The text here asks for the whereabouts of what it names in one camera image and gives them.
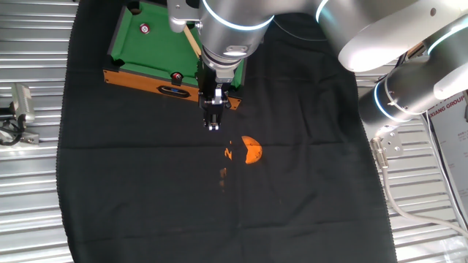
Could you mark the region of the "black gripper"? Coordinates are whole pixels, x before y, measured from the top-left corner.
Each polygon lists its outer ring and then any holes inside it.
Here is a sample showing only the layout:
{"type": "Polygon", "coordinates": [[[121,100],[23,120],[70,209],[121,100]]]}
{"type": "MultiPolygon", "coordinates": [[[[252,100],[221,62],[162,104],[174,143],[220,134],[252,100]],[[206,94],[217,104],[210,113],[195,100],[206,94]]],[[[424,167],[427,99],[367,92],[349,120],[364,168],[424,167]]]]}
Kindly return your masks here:
{"type": "Polygon", "coordinates": [[[199,107],[203,110],[204,126],[208,129],[218,130],[224,109],[231,108],[228,92],[226,91],[231,86],[231,80],[218,78],[216,71],[200,58],[197,62],[197,83],[200,92],[199,107]]]}

